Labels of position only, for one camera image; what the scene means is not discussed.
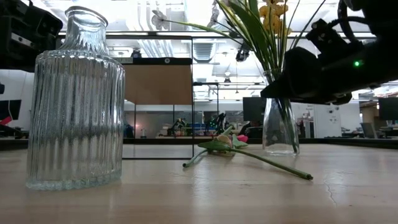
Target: clear glass vase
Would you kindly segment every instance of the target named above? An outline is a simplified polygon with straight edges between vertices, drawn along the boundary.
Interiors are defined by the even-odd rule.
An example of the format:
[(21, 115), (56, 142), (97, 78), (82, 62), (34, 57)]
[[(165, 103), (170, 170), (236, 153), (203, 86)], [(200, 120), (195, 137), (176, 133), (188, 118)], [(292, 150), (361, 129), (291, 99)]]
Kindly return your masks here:
[[(264, 73), (265, 83), (279, 76), (278, 71)], [(262, 129), (262, 149), (267, 156), (299, 155), (299, 134), (289, 99), (266, 98)]]
[(58, 50), (36, 58), (26, 185), (92, 187), (119, 179), (124, 68), (108, 56), (106, 19), (73, 6)]

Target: wooden table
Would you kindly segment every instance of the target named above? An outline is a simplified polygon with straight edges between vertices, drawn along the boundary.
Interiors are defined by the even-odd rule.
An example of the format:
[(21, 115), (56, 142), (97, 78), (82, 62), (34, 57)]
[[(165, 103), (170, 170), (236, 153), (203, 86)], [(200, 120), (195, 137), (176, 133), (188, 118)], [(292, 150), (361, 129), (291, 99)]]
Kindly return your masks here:
[(398, 223), (398, 151), (301, 148), (275, 159), (313, 181), (246, 156), (205, 155), (185, 170), (183, 161), (123, 161), (120, 181), (63, 192), (27, 189), (26, 151), (3, 151), (0, 223)]

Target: glass vase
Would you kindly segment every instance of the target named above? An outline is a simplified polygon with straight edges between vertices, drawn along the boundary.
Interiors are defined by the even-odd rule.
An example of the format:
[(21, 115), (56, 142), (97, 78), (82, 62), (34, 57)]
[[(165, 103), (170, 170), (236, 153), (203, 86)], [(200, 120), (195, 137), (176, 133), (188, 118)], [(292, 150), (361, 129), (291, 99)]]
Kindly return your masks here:
[[(278, 74), (275, 71), (264, 73), (266, 85), (279, 76), (280, 72), (276, 73)], [(267, 156), (299, 155), (299, 134), (290, 100), (266, 98), (265, 101), (262, 149)]]
[(70, 7), (58, 50), (36, 58), (27, 183), (32, 189), (92, 187), (119, 179), (124, 68), (109, 57), (106, 19)]

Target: desk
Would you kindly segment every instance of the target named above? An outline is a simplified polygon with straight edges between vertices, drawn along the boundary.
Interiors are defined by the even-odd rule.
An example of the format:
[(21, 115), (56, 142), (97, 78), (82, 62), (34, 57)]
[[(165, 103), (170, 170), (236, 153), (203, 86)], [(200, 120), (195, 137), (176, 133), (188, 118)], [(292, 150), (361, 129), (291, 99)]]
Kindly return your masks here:
[[(300, 147), (302, 154), (296, 159), (275, 159), (311, 173), (312, 182), (246, 156), (205, 155), (185, 170), (183, 161), (125, 160), (120, 181), (64, 192), (25, 188), (26, 151), (2, 151), (0, 220), (13, 224), (398, 222), (398, 151)], [(260, 148), (246, 150), (261, 153)]]

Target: ceiling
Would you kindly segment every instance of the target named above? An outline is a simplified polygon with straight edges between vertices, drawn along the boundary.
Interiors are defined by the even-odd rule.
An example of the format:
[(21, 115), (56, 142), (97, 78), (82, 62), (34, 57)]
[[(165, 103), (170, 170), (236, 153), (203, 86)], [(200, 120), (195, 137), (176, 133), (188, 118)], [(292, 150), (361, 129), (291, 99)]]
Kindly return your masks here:
[[(65, 10), (70, 6), (84, 6), (99, 12), (107, 18), (109, 25), (107, 31), (115, 32), (149, 32), (156, 31), (151, 23), (154, 15), (152, 10), (160, 10), (171, 21), (188, 21), (206, 26), (212, 14), (213, 0), (32, 0), (35, 6), (50, 11), (61, 19), (64, 23), (63, 31), (66, 31)], [(290, 22), (292, 13), (298, 4), (298, 0), (289, 0), (287, 5), (287, 22)], [(301, 0), (292, 21), (291, 28), (294, 32), (292, 37), (300, 32), (316, 11), (322, 0)], [(259, 1), (259, 7), (265, 5)], [(313, 21), (324, 19), (327, 22), (337, 18), (338, 0), (326, 0)], [(361, 12), (349, 12), (351, 16), (361, 16)], [(218, 21), (225, 24), (223, 16), (218, 17)], [(368, 27), (352, 23), (352, 30), (360, 37), (372, 37)], [(218, 35), (206, 32), (196, 32), (189, 27), (178, 24), (171, 24), (169, 30), (162, 30), (168, 35), (190, 35), (200, 39), (194, 40), (193, 56), (197, 63), (193, 66), (193, 76), (196, 81), (202, 82), (223, 82), (229, 78), (232, 82), (239, 85), (222, 85), (219, 92), (221, 100), (240, 100), (244, 96), (259, 95), (262, 84), (261, 66), (255, 56), (250, 55), (245, 62), (237, 63), (235, 56), (239, 45), (232, 40), (219, 38)], [(192, 57), (191, 42), (184, 40), (142, 40), (142, 39), (107, 39), (107, 44), (112, 57), (129, 57), (134, 48), (141, 49), (143, 57)], [(317, 49), (313, 44), (305, 39), (300, 40), (301, 46), (314, 54)], [(390, 94), (396, 89), (398, 83), (390, 83), (374, 91), (359, 90), (354, 93), (354, 99), (359, 100), (375, 95)], [(196, 86), (195, 98), (199, 100), (217, 99), (215, 86)]]

